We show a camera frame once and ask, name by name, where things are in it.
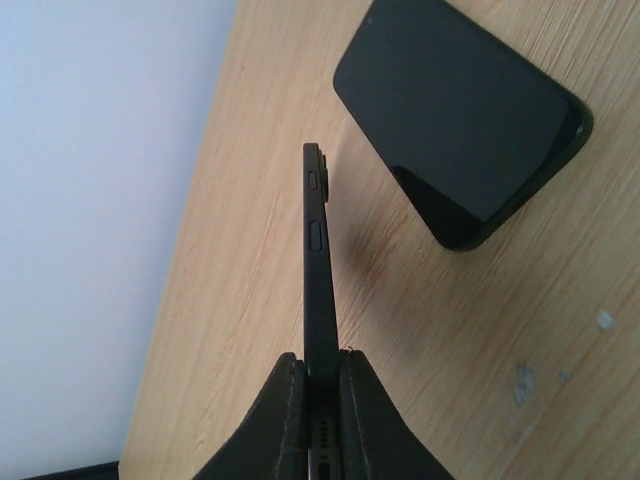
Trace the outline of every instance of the wooden surface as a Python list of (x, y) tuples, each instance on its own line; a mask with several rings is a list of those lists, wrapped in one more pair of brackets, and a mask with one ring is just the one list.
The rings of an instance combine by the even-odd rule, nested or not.
[(341, 345), (456, 478), (640, 478), (640, 6), (453, 3), (586, 100), (585, 149), (480, 249), (444, 251), (331, 86), (369, 2), (240, 0), (121, 478), (191, 478), (302, 353), (308, 141), (329, 164)]

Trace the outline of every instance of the white wall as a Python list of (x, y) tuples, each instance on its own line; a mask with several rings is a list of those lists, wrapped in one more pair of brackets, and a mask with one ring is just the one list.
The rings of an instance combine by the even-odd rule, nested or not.
[(117, 460), (234, 0), (0, 1), (0, 479)]

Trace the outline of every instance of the black rectangular device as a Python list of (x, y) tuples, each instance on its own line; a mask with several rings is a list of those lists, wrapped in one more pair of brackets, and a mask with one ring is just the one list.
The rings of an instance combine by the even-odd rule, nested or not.
[(575, 95), (443, 0), (375, 0), (333, 83), (451, 250), (491, 235), (593, 123)]

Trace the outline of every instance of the phone lying on table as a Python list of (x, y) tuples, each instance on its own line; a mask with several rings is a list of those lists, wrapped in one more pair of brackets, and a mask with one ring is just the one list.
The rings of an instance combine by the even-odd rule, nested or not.
[(333, 82), (452, 250), (480, 245), (592, 129), (575, 95), (443, 0), (375, 0)]

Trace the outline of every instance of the smartphone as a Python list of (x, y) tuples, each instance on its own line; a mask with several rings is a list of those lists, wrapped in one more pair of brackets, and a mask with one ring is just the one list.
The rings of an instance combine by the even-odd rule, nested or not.
[(580, 99), (443, 0), (375, 0), (333, 85), (451, 250), (488, 238), (593, 125)]

